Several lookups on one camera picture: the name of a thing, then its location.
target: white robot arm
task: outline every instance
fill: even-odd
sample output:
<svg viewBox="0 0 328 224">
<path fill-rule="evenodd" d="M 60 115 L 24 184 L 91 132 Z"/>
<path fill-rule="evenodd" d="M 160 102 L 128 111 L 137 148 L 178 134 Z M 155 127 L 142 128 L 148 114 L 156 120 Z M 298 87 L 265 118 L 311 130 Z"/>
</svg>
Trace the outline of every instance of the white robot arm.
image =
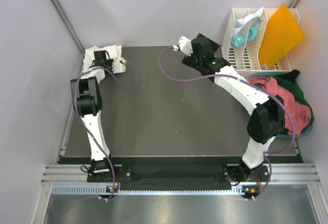
<svg viewBox="0 0 328 224">
<path fill-rule="evenodd" d="M 214 56 L 215 53 L 220 53 L 221 49 L 217 51 L 218 48 L 218 44 L 201 34 L 193 40 L 183 36 L 178 45 L 173 46 L 173 50 L 186 55 L 182 63 L 200 71 L 202 75 L 226 74 L 235 77 L 216 76 L 209 79 L 235 97 L 251 116 L 247 126 L 250 140 L 240 162 L 243 179 L 247 180 L 262 166 L 264 153 L 284 127 L 284 111 L 263 92 L 240 82 L 239 80 L 246 80 L 230 63 L 221 54 Z"/>
<path fill-rule="evenodd" d="M 98 84 L 105 78 L 104 67 L 112 73 L 125 72 L 125 61 L 121 57 L 121 46 L 107 46 L 104 48 L 92 47 L 86 50 L 83 60 L 83 73 L 90 71 L 82 76 L 79 83 L 79 93 L 77 96 L 77 108 L 85 127 L 94 135 L 103 151 L 110 156 L 103 128 L 101 126 L 101 109 L 103 103 Z M 77 79 L 71 80 L 72 101 L 74 103 L 74 92 Z M 91 170 L 93 173 L 109 172 L 108 161 L 105 155 L 95 143 L 94 138 L 88 134 L 91 147 Z"/>
</svg>

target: orange plastic board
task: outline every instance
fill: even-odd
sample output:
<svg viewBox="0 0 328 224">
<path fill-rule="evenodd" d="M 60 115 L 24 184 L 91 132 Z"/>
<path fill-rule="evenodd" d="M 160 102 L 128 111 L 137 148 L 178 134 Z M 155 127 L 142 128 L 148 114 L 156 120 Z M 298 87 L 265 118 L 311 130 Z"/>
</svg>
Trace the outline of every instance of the orange plastic board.
<svg viewBox="0 0 328 224">
<path fill-rule="evenodd" d="M 304 37 L 286 4 L 282 4 L 266 25 L 258 53 L 260 66 L 274 67 Z"/>
</svg>

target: crumpled fabric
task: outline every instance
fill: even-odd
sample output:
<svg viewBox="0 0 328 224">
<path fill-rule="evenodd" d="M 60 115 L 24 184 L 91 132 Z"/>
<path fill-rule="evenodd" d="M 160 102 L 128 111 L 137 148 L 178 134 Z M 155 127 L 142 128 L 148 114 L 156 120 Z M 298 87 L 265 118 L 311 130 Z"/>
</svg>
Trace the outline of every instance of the crumpled fabric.
<svg viewBox="0 0 328 224">
<path fill-rule="evenodd" d="M 277 84 L 277 80 L 272 77 L 255 77 L 249 80 L 252 84 L 260 84 L 263 89 L 273 95 L 279 95 L 284 102 L 284 106 L 290 112 L 295 124 L 295 135 L 298 137 L 303 128 L 307 127 L 311 120 L 310 108 L 295 101 L 294 95 L 285 88 Z M 285 114 L 285 127 L 288 134 L 292 134 L 292 126 L 287 115 Z"/>
</svg>

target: purple cable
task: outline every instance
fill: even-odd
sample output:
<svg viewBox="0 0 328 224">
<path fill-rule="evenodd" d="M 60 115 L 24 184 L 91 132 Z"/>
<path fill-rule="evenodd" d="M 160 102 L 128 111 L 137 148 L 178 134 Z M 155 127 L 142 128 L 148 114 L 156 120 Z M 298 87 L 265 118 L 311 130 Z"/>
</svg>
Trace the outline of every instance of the purple cable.
<svg viewBox="0 0 328 224">
<path fill-rule="evenodd" d="M 174 80 L 174 81 L 176 81 L 176 82 L 195 82 L 195 81 L 197 81 L 197 80 L 201 80 L 201 79 L 207 79 L 207 78 L 210 78 L 210 77 L 217 77 L 217 76 L 219 76 L 219 77 L 228 77 L 228 78 L 232 78 L 232 79 L 235 79 L 235 80 L 238 80 L 238 78 L 237 77 L 235 77 L 235 76 L 232 76 L 232 75 L 229 75 L 229 74 L 209 74 L 209 75 L 205 75 L 205 76 L 201 76 L 201 77 L 196 77 L 196 78 L 191 78 L 191 79 L 176 79 L 176 78 L 173 78 L 173 77 L 171 77 L 171 76 L 169 76 L 168 74 L 166 74 L 166 72 L 165 72 L 165 70 L 164 70 L 164 68 L 163 68 L 163 66 L 162 66 L 162 63 L 161 63 L 161 59 L 162 59 L 162 55 L 163 55 L 163 53 L 164 52 L 166 52 L 166 51 L 169 51 L 169 50 L 173 50 L 173 47 L 168 47 L 168 48 L 165 48 L 165 49 L 163 49 L 161 52 L 160 52 L 160 54 L 159 54 L 159 56 L 158 56 L 158 64 L 159 64 L 159 68 L 160 68 L 160 70 L 162 71 L 162 73 L 167 77 L 167 78 L 169 78 L 169 79 L 171 79 L 171 80 Z M 268 92 L 268 91 L 266 91 L 266 90 L 264 90 L 264 89 L 262 89 L 262 88 L 260 88 L 260 87 L 258 87 L 258 86 L 256 86 L 256 85 L 253 85 L 253 84 L 251 84 L 251 83 L 249 83 L 249 82 L 247 82 L 247 81 L 245 81 L 245 80 L 243 80 L 243 79 L 241 79 L 241 80 L 239 80 L 240 82 L 242 82 L 242 83 L 244 83 L 245 85 L 248 85 L 248 86 L 250 86 L 250 87 L 252 87 L 252 88 L 254 88 L 254 89 L 256 89 L 256 90 L 258 90 L 258 91 L 260 91 L 260 92 L 262 92 L 262 93 L 264 93 L 264 94 L 266 94 L 266 95 L 268 95 L 270 98 L 272 98 L 283 110 L 284 110 L 284 112 L 286 113 L 286 115 L 287 115 L 287 117 L 288 117 L 288 119 L 289 119 L 289 121 L 291 122 L 291 126 L 292 126 L 292 139 L 291 139 L 291 142 L 288 144 L 288 146 L 286 146 L 284 149 L 282 149 L 282 150 L 280 150 L 280 151 L 275 151 L 275 152 L 265 152 L 264 153 L 264 159 L 269 163 L 269 168 L 270 168 L 270 173 L 269 173 L 269 177 L 268 177 L 268 180 L 267 180 L 267 182 L 265 183 L 265 186 L 263 187 L 263 189 L 262 189 L 262 191 L 259 193 L 259 195 L 256 197 L 256 198 L 258 198 L 260 195 L 262 195 L 262 193 L 263 193 L 263 191 L 267 188 L 267 186 L 268 186 L 268 184 L 269 184 L 269 182 L 270 182 L 270 179 L 271 179 L 271 175 L 272 175 L 272 167 L 271 167 L 271 162 L 270 162 L 270 160 L 267 158 L 267 155 L 274 155 L 274 154 L 281 154 L 281 153 L 283 153 L 283 152 L 285 152 L 285 151 L 287 151 L 287 150 L 289 150 L 289 148 L 291 147 L 291 146 L 293 146 L 293 144 L 294 144 L 294 142 L 295 142 L 295 124 L 294 124 L 294 121 L 293 121 L 293 119 L 292 119 L 292 116 L 291 116 L 291 114 L 289 113 L 289 111 L 286 109 L 286 107 L 273 95 L 273 94 L 271 94 L 270 92 Z"/>
<path fill-rule="evenodd" d="M 139 73 L 137 67 L 136 67 L 133 63 L 130 63 L 130 62 L 126 61 L 126 60 L 125 60 L 125 62 L 126 62 L 127 64 L 131 65 L 131 66 L 135 69 L 135 71 L 136 71 L 137 73 Z M 115 190 L 115 172 L 114 172 L 114 166 L 113 166 L 113 163 L 112 163 L 111 159 L 109 158 L 109 156 L 106 154 L 106 152 L 101 148 L 100 144 L 98 143 L 97 139 L 94 137 L 94 135 L 92 134 L 92 132 L 86 127 L 86 125 L 84 124 L 84 122 L 83 122 L 83 120 L 82 120 L 82 118 L 81 118 L 81 116 L 80 116 L 80 114 L 79 114 L 79 112 L 78 112 L 78 109 L 77 109 L 77 92 L 78 92 L 78 85 L 79 85 L 79 83 L 80 83 L 80 80 L 81 80 L 81 78 L 82 78 L 84 75 L 89 74 L 90 72 L 92 72 L 92 71 L 95 70 L 95 69 L 103 69 L 103 70 L 105 70 L 107 73 L 109 73 L 109 74 L 110 74 L 110 75 L 111 75 L 111 76 L 117 81 L 117 83 L 119 83 L 121 86 L 126 87 L 126 88 L 134 87 L 134 86 L 137 84 L 138 79 L 136 79 L 136 81 L 135 81 L 132 85 L 127 86 L 127 85 L 123 84 L 122 82 L 120 82 L 120 81 L 116 78 L 116 76 L 115 76 L 112 72 L 110 72 L 108 69 L 103 68 L 103 67 L 93 67 L 91 70 L 89 70 L 89 71 L 87 71 L 87 72 L 85 72 L 85 73 L 82 73 L 82 74 L 77 78 L 77 81 L 76 81 L 76 88 L 75 88 L 75 93 L 74 93 L 74 109 L 75 109 L 75 113 L 76 113 L 76 115 L 77 115 L 78 120 L 82 123 L 82 125 L 83 125 L 83 127 L 85 128 L 85 130 L 87 131 L 87 133 L 93 138 L 93 141 L 96 143 L 96 145 L 98 146 L 98 148 L 99 148 L 99 149 L 101 150 L 101 152 L 104 154 L 104 156 L 106 157 L 106 159 L 107 159 L 107 161 L 108 161 L 108 163 L 109 163 L 109 165 L 110 165 L 110 167 L 111 167 L 112 175 L 113 175 L 113 191 L 112 191 L 112 193 L 111 193 L 111 195 L 110 195 L 110 197 L 109 197 L 109 199 L 111 199 L 111 198 L 113 197 L 114 190 Z M 85 198 L 79 200 L 78 202 L 76 202 L 76 203 L 73 204 L 72 206 L 68 207 L 68 208 L 67 208 L 67 209 L 66 209 L 61 215 L 56 215 L 56 214 L 54 213 L 54 209 L 53 209 L 53 206 L 52 206 L 52 207 L 51 207 L 52 215 L 53 215 L 54 217 L 56 217 L 56 218 L 61 218 L 61 217 L 63 217 L 67 212 L 69 212 L 71 209 L 73 209 L 75 206 L 77 206 L 79 203 L 81 203 L 81 202 L 83 202 L 83 201 L 85 201 L 85 200 L 87 200 L 87 199 L 91 199 L 91 198 L 98 198 L 98 196 L 89 196 L 89 197 L 85 197 Z"/>
<path fill-rule="evenodd" d="M 268 164 L 269 164 L 269 170 L 270 170 L 270 172 L 269 172 L 268 180 L 266 181 L 264 187 L 262 188 L 262 191 L 260 191 L 260 193 L 256 197 L 254 197 L 254 199 L 258 199 L 263 194 L 263 192 L 266 190 L 266 188 L 268 187 L 269 182 L 271 180 L 271 175 L 272 175 L 272 165 L 271 165 L 271 162 L 270 162 L 270 160 L 268 159 L 268 157 L 266 155 L 264 155 L 264 160 L 266 160 L 268 162 Z"/>
</svg>

